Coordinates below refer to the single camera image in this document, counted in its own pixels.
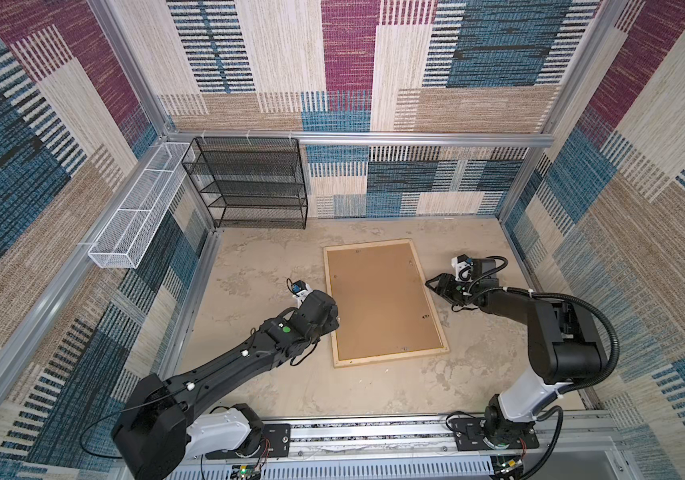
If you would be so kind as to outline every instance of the black mounting plate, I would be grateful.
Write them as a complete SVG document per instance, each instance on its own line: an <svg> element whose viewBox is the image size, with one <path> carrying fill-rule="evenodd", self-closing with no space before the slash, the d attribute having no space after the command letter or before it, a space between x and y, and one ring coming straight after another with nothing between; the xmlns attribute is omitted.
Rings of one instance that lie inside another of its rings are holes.
<svg viewBox="0 0 685 480"><path fill-rule="evenodd" d="M454 443L460 452L476 452L477 450L494 450L483 441L483 428L481 422L483 418L452 418L449 425L453 430L466 433L454 433ZM522 432L521 438L527 444L527 448L539 448L537 435L529 432ZM520 440L510 445L510 450L521 449Z"/></svg>
<svg viewBox="0 0 685 480"><path fill-rule="evenodd" d="M271 423L262 427L262 436L267 438L270 442L270 450L268 451L269 458L281 458L290 456L290 439L292 433L292 426L289 423ZM250 456L250 458L259 458L265 451L265 443L261 443L260 447ZM222 460L224 458L238 458L232 450L219 450L218 452L209 452L206 454L207 460Z"/></svg>

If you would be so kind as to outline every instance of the patterned wall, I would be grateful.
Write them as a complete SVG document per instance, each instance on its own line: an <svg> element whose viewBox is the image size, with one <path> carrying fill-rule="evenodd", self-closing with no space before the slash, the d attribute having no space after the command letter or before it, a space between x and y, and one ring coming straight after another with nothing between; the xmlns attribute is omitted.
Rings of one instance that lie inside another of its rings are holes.
<svg viewBox="0 0 685 480"><path fill-rule="evenodd" d="M193 195L177 192L139 268L93 266L66 305L0 408L0 478L107 477L78 438L160 367L206 240ZM117 455L112 426L90 431L92 451Z"/></svg>
<svg viewBox="0 0 685 480"><path fill-rule="evenodd" d="M613 321L597 396L647 478L685 478L685 1L631 0L592 69L505 226Z"/></svg>
<svg viewBox="0 0 685 480"><path fill-rule="evenodd" d="M534 133L599 0L116 0L181 130ZM494 214L523 152L308 147L309 216Z"/></svg>
<svg viewBox="0 0 685 480"><path fill-rule="evenodd" d="M0 2L0 349L153 139L86 0Z"/></svg>
<svg viewBox="0 0 685 480"><path fill-rule="evenodd" d="M526 148L308 145L309 216L494 215Z"/></svg>

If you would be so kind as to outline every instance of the floor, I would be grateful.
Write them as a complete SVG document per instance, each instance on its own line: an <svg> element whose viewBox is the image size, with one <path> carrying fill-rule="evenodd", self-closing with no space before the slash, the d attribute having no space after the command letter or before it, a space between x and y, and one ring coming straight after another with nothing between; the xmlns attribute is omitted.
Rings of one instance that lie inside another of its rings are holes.
<svg viewBox="0 0 685 480"><path fill-rule="evenodd" d="M426 278L451 272L449 262L459 254L502 255L510 265L501 283L527 286L494 219L308 219L306 230L229 229L180 371L230 350L252 327L292 306L286 277L324 290L323 246L399 238L414 241ZM326 336L301 365L263 373L220 404L247 402L262 417L483 411L527 365L525 328L482 312L452 313L438 296L433 302L451 348L446 355L335 369ZM583 409L576 392L559 403Z"/></svg>

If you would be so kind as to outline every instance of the wall-mounted basket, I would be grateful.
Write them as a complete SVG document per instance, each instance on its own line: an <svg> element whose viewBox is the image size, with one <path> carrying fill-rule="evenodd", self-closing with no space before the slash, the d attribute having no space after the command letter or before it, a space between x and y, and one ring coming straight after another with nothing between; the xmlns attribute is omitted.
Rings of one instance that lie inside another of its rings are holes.
<svg viewBox="0 0 685 480"><path fill-rule="evenodd" d="M183 159L193 160L186 143L167 142L142 174L89 249L99 268L136 268L185 178Z"/></svg>
<svg viewBox="0 0 685 480"><path fill-rule="evenodd" d="M297 140L195 138L183 166L214 225L305 228L308 194Z"/></svg>

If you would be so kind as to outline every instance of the wooden frame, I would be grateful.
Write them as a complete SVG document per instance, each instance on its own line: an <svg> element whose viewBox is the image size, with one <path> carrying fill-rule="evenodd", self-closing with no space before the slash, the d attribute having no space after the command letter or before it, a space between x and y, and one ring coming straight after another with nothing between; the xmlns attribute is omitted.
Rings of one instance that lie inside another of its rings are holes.
<svg viewBox="0 0 685 480"><path fill-rule="evenodd" d="M335 250L350 250L350 249L355 249L355 248L367 248L369 246L388 246L388 245L399 245L399 244L408 244L409 247L411 248L411 255L412 255L412 257L414 257L414 265L417 267L417 272L420 274L420 280L424 284L425 283L425 275L422 272L422 264L420 264L420 259L417 256L417 251L414 249L414 242L412 242L411 239L409 239L409 238L404 238L404 239L399 239L399 240L386 240L386 241L382 241L382 242L368 242L365 244L325 246L324 247L324 270L326 272L326 292L329 295L334 296L334 292L332 292L332 279L331 279L331 276L329 275L328 252L335 251ZM434 348L434 349L427 349L427 350L415 350L414 352L388 353L385 355L367 356L367 357L350 359L350 360L340 360L339 359L339 352L337 350L337 332L332 332L332 357L334 359L335 368L336 367L343 367L343 366L363 365L363 364L375 363L375 362L387 362L390 360L411 359L411 358L419 357L419 356L440 355L442 353L448 353L449 352L449 344L446 341L446 335L443 333L443 327L441 327L441 321L438 319L438 313L436 311L435 305L433 304L433 298L431 297L430 290L428 290L427 288L424 288L423 293L425 295L425 300L427 301L427 304L430 307L430 311L432 313L433 325L435 326L436 333L438 334L438 339L441 342L440 347Z"/></svg>

